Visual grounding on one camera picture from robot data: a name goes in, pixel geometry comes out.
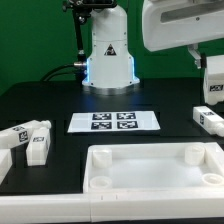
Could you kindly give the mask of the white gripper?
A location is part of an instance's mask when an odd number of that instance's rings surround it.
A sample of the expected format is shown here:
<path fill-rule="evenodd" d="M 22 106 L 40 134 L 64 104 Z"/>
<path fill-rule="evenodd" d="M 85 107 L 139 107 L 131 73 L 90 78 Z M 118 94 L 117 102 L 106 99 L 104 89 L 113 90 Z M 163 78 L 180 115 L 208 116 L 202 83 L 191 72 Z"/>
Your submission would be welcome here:
<path fill-rule="evenodd" d="M 201 69 L 197 43 L 224 37 L 224 0 L 144 0 L 142 35 L 150 51 L 188 45 Z"/>

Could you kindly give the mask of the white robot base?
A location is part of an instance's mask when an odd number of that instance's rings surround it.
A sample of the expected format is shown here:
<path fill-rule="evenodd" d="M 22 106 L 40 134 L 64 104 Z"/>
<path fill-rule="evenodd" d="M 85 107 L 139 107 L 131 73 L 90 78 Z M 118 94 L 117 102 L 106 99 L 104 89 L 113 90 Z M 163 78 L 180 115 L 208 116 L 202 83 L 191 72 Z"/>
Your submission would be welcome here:
<path fill-rule="evenodd" d="M 88 92 L 117 95 L 139 85 L 128 51 L 127 14 L 119 5 L 92 12 L 92 53 L 86 71 L 82 85 Z"/>

